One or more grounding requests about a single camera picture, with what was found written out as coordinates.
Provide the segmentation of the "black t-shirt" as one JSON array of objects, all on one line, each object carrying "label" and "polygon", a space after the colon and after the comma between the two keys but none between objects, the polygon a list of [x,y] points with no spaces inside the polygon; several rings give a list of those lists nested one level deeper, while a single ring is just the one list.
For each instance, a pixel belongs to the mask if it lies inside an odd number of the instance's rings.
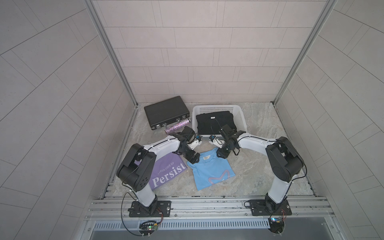
[{"label": "black t-shirt", "polygon": [[234,122],[234,115],[229,111],[200,114],[196,116],[199,135],[220,134],[223,126],[228,125],[231,129],[237,130]]}]

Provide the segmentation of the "light blue t-shirt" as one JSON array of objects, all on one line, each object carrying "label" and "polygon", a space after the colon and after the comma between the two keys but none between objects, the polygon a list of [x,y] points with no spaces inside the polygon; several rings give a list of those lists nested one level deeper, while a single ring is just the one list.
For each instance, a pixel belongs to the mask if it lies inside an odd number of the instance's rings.
[{"label": "light blue t-shirt", "polygon": [[236,176],[228,160],[217,156],[218,149],[201,153],[198,163],[187,162],[193,171],[198,191]]}]

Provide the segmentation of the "white plastic laundry basket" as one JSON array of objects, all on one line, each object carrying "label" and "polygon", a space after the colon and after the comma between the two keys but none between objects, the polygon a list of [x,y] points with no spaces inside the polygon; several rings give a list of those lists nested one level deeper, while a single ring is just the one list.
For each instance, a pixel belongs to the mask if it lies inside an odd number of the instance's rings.
[{"label": "white plastic laundry basket", "polygon": [[197,133],[198,135],[202,136],[203,138],[209,138],[210,135],[214,134],[207,134],[203,135],[198,133],[198,122],[196,119],[197,115],[200,114],[209,114],[214,112],[222,112],[222,111],[229,111],[234,116],[234,124],[237,127],[238,131],[245,131],[247,132],[247,124],[246,120],[243,114],[243,111],[240,106],[238,105],[199,105],[194,106],[192,111],[192,129]]}]

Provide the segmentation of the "purple Persist t-shirt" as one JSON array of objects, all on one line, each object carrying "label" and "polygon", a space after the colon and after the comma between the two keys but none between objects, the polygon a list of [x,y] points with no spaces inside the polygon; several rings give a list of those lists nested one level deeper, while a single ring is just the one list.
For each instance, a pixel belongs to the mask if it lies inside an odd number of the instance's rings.
[{"label": "purple Persist t-shirt", "polygon": [[155,162],[153,172],[146,180],[151,189],[155,190],[172,181],[187,169],[187,165],[179,155],[170,153]]}]

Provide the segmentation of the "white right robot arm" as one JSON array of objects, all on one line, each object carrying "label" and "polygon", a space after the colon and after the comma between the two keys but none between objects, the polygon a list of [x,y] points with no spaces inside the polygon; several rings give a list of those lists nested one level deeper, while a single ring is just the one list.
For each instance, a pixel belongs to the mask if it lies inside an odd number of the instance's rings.
[{"label": "white right robot arm", "polygon": [[286,137],[278,139],[263,139],[245,131],[236,132],[229,125],[221,128],[222,140],[214,135],[209,137],[211,144],[218,147],[217,156],[226,159],[231,152],[236,156],[235,150],[248,149],[268,157],[275,177],[272,186],[266,194],[266,208],[272,213],[287,199],[292,181],[305,166],[303,159]]}]

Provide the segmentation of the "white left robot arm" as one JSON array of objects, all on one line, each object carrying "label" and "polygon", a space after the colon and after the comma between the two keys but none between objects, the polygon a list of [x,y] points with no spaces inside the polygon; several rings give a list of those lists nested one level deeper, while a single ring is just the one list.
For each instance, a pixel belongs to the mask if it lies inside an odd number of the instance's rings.
[{"label": "white left robot arm", "polygon": [[134,144],[118,167],[116,176],[122,181],[122,185],[135,193],[141,206],[149,209],[157,201],[157,196],[149,185],[155,162],[167,154],[178,154],[191,164],[198,163],[200,154],[195,148],[201,143],[202,137],[191,128],[185,127],[182,132],[168,135],[153,144]]}]

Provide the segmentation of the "purple glitter cylinder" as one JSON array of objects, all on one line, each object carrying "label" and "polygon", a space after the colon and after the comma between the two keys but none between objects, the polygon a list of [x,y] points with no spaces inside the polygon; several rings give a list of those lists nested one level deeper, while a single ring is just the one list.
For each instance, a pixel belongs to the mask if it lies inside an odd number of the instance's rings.
[{"label": "purple glitter cylinder", "polygon": [[179,121],[179,122],[175,123],[171,127],[167,127],[165,129],[165,133],[167,135],[170,135],[171,133],[175,133],[177,130],[179,130],[179,129],[189,125],[190,123],[191,123],[190,119],[184,119],[182,121]]}]

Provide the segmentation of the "black briefcase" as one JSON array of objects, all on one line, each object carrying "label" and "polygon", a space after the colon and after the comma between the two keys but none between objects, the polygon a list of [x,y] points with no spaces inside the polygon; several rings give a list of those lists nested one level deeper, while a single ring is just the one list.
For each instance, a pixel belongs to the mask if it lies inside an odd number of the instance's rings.
[{"label": "black briefcase", "polygon": [[144,110],[151,130],[160,129],[190,117],[190,111],[181,96],[145,106]]}]

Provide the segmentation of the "right circuit board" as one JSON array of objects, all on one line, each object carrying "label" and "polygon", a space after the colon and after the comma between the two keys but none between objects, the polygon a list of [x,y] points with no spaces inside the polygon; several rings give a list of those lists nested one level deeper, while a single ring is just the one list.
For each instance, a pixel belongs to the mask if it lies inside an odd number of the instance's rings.
[{"label": "right circuit board", "polygon": [[285,229],[285,221],[278,217],[278,218],[268,218],[269,221],[269,231],[273,234],[281,235],[284,232]]}]

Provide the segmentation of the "circuit board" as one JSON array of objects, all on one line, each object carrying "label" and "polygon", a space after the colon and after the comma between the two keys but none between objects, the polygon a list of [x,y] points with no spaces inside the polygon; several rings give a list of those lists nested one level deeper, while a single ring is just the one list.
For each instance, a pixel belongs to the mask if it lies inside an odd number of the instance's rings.
[{"label": "circuit board", "polygon": [[150,237],[155,231],[158,230],[161,222],[157,221],[146,221],[139,225],[139,233],[144,236]]},{"label": "circuit board", "polygon": [[281,235],[284,232],[285,229],[285,221],[278,217],[278,218],[268,218],[269,221],[269,231],[273,234]]}]

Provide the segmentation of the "left circuit board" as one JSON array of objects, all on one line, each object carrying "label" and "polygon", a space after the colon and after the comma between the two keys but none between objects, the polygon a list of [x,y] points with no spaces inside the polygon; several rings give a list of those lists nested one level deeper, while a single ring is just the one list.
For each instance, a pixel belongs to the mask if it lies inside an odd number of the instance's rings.
[{"label": "left circuit board", "polygon": [[139,233],[144,236],[150,237],[155,231],[158,230],[161,222],[157,221],[146,221],[139,225]]}]

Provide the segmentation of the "aluminium corner profile left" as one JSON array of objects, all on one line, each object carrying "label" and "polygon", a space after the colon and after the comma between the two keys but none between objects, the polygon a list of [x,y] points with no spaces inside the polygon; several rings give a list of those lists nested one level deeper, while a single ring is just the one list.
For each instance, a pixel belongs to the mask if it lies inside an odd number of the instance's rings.
[{"label": "aluminium corner profile left", "polygon": [[92,20],[100,38],[101,38],[101,41],[102,41],[110,59],[111,59],[111,62],[113,64],[115,70],[117,71],[117,74],[119,75],[120,79],[122,80],[122,83],[125,86],[131,100],[133,101],[135,108],[137,108],[139,104],[138,104],[138,102],[134,96],[134,93],[133,93],[131,87],[129,86],[129,82],[127,81],[127,78],[126,78],[124,71],[123,71],[123,69],[119,63],[117,55],[116,55],[116,53],[115,53],[115,51],[111,45],[111,42],[107,36],[107,33],[105,31],[105,28],[103,27],[101,19],[98,16],[98,13],[96,11],[96,8],[95,8],[93,1],[84,0],[83,2],[84,2],[84,5],[85,5],[89,15],[90,15],[91,20]]}]

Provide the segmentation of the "aluminium corner profile right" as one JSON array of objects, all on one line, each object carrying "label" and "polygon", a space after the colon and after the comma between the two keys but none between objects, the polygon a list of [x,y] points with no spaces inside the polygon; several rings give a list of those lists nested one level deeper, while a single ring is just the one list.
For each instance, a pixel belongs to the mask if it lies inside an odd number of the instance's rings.
[{"label": "aluminium corner profile right", "polygon": [[290,84],[291,80],[293,79],[294,75],[296,74],[297,70],[299,69],[300,65],[302,64],[303,60],[305,59],[306,55],[308,54],[309,50],[311,49],[313,43],[315,42],[321,29],[323,28],[325,22],[329,18],[329,16],[330,16],[332,10],[334,9],[336,3],[337,3],[337,0],[326,1],[322,11],[320,12],[318,19],[316,20],[312,30],[310,31],[309,36],[307,37],[307,39],[306,39],[302,49],[300,50],[293,66],[291,67],[285,81],[283,82],[282,87],[280,88],[279,92],[277,93],[277,96],[275,97],[275,99],[272,101],[274,107],[277,106],[277,104],[280,101],[281,97],[283,96],[284,92],[288,88],[288,85]]}]

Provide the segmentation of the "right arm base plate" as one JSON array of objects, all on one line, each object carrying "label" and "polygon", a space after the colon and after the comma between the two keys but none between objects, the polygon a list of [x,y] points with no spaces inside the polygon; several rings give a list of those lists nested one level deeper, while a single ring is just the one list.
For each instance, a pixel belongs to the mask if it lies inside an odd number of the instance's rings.
[{"label": "right arm base plate", "polygon": [[287,200],[277,204],[273,200],[248,200],[244,207],[250,209],[252,216],[291,216],[292,210]]}]

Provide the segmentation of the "aluminium front rail frame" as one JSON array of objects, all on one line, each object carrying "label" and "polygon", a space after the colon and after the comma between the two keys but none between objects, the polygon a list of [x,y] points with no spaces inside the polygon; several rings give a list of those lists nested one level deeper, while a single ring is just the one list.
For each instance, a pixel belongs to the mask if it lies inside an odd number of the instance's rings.
[{"label": "aluminium front rail frame", "polygon": [[299,233],[307,232],[311,239],[315,239],[321,232],[325,232],[326,237],[332,240],[345,238],[325,197],[289,197],[287,201],[292,210],[291,216],[252,216],[251,210],[244,207],[244,203],[248,200],[264,200],[264,198],[261,196],[165,197],[159,198],[158,201],[172,202],[169,217],[130,218],[128,209],[134,202],[132,199],[108,197],[91,202],[77,238],[89,240],[96,231],[122,231],[131,238],[142,237],[139,225],[146,221],[161,222],[158,230],[151,235],[153,237],[157,237],[160,231],[176,230],[265,229],[270,232],[268,218],[278,217],[285,221],[282,234],[293,231],[297,236]]}]

